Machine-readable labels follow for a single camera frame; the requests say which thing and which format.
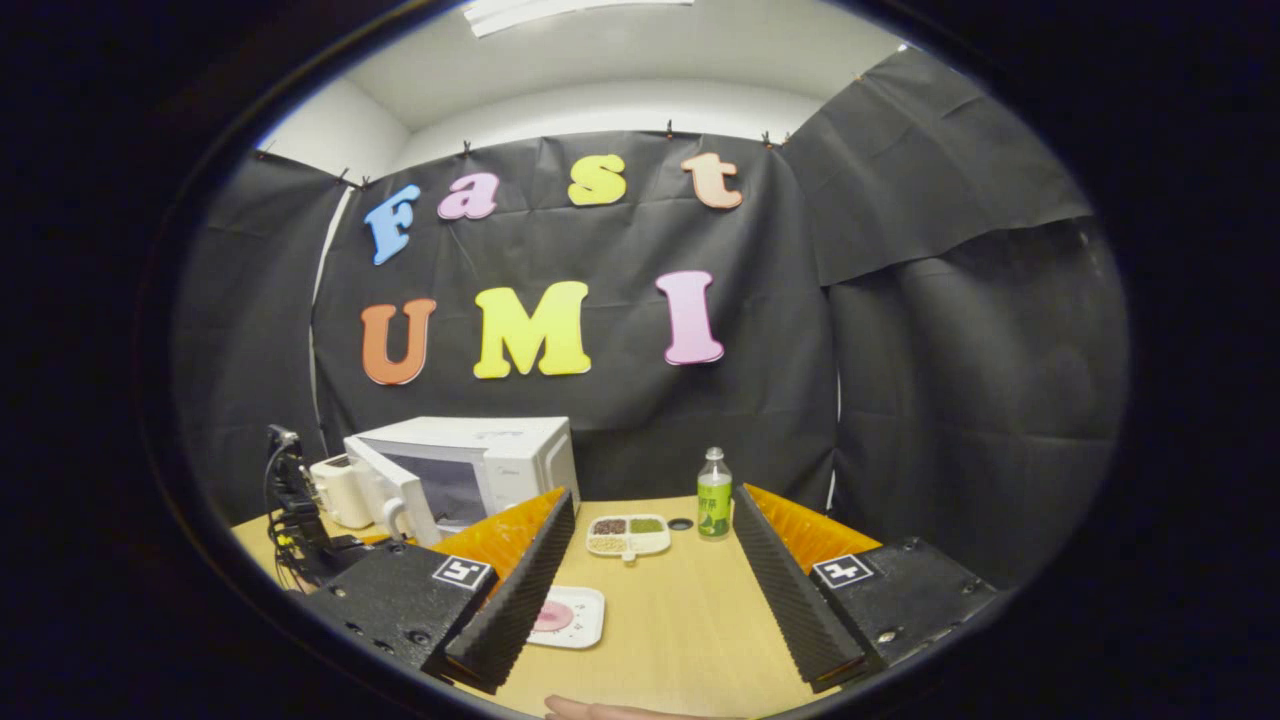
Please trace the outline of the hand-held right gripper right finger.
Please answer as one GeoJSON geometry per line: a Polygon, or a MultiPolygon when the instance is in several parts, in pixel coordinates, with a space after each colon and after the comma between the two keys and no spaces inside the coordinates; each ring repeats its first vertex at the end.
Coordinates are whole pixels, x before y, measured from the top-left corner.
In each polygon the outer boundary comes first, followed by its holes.
{"type": "Polygon", "coordinates": [[[1000,596],[919,537],[881,543],[750,484],[732,498],[733,533],[815,693],[925,652],[1000,596]]]}

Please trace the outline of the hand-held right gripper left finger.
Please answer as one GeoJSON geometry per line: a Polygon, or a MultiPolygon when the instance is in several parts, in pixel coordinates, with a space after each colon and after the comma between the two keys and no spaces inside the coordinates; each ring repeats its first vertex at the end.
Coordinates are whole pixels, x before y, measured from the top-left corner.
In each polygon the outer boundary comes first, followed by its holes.
{"type": "Polygon", "coordinates": [[[388,541],[297,600],[415,671],[495,693],[538,621],[575,533],[554,488],[429,547],[388,541]]]}

